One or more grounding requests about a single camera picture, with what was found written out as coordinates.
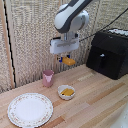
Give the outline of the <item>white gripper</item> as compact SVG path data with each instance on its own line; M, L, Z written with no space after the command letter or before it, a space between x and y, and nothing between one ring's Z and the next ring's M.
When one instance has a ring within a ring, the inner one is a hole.
M52 39L50 42L50 53L60 54L63 52L70 52L76 50L79 47L79 39L75 38L70 41L63 41L61 39ZM71 58L71 53L67 53L67 57ZM62 63L63 57L59 56L59 62Z

